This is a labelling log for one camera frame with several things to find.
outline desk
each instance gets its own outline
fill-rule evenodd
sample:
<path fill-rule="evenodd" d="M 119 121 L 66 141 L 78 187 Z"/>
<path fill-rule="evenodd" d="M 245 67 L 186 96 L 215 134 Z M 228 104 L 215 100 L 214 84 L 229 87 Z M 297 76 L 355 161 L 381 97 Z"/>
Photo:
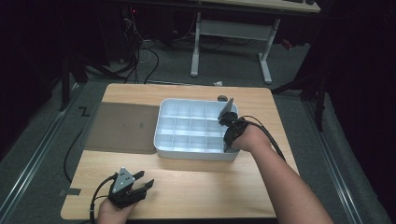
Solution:
<path fill-rule="evenodd" d="M 201 0 L 201 2 L 216 3 L 216 4 L 229 4 L 241 7 L 263 7 L 279 10 L 290 10 L 300 12 L 320 12 L 320 8 L 315 3 L 308 5 L 306 3 L 293 3 L 282 0 Z M 245 38 L 266 41 L 262 53 L 259 54 L 259 62 L 262 67 L 262 75 L 267 84 L 272 83 L 271 74 L 268 69 L 267 57 L 274 42 L 276 31 L 280 19 L 275 19 L 272 26 L 267 25 L 253 25 L 246 23 L 227 22 L 227 21 L 212 21 L 201 20 L 201 13 L 197 14 L 196 29 L 195 29 L 195 46 L 192 54 L 191 62 L 191 76 L 198 76 L 199 67 L 199 41 L 201 35 L 217 35 L 232 38 Z"/>
<path fill-rule="evenodd" d="M 239 114 L 259 119 L 283 151 L 288 164 L 296 163 L 271 92 L 264 88 L 110 84 L 103 102 L 159 105 L 165 98 L 217 100 L 233 97 Z M 84 150 L 62 209 L 65 219 L 89 218 L 92 195 L 98 185 L 124 166 L 131 173 L 144 170 L 136 187 L 155 179 L 146 200 L 130 219 L 275 217 L 268 193 L 251 155 L 241 151 L 235 161 L 169 160 L 157 154 L 124 154 Z M 104 185 L 98 195 L 107 195 Z"/>

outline white plastic box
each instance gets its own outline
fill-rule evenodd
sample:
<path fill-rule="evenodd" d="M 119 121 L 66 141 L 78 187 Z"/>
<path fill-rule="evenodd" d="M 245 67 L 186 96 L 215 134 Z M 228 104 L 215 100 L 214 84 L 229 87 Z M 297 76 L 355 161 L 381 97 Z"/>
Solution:
<path fill-rule="evenodd" d="M 160 105 L 154 146 L 167 159 L 233 161 L 239 150 L 227 150 L 226 126 L 218 121 L 226 102 L 166 99 Z M 238 109 L 233 105 L 232 111 Z"/>

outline person's left hand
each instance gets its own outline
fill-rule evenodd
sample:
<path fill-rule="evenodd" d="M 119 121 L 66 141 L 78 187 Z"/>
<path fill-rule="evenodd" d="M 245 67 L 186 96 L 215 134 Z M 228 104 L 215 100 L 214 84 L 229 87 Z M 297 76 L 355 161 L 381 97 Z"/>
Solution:
<path fill-rule="evenodd" d="M 132 213 L 137 203 L 131 204 L 122 209 L 113 205 L 108 199 L 104 199 L 99 207 L 98 224 L 125 224 L 128 216 Z"/>

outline hand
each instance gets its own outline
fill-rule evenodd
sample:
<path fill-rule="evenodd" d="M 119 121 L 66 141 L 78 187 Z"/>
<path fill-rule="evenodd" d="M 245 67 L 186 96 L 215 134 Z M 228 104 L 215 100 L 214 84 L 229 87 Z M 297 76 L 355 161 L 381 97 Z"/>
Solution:
<path fill-rule="evenodd" d="M 251 153 L 254 148 L 271 148 L 271 141 L 260 128 L 249 124 L 244 133 L 233 141 L 232 147 Z"/>
<path fill-rule="evenodd" d="M 106 198 L 99 207 L 98 223 L 124 224 L 136 206 L 137 203 L 134 203 L 121 209 L 114 206 L 113 203 Z"/>

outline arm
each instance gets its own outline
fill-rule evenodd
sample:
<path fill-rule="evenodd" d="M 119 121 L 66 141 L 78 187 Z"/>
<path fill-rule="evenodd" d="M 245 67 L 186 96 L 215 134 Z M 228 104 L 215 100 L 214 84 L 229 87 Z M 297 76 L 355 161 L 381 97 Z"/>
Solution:
<path fill-rule="evenodd" d="M 98 224 L 125 224 L 128 216 L 132 213 L 137 203 L 131 204 L 122 209 L 116 207 L 106 198 L 99 207 Z"/>
<path fill-rule="evenodd" d="M 279 223 L 332 223 L 311 188 L 277 155 L 259 128 L 247 126 L 233 147 L 253 156 Z"/>

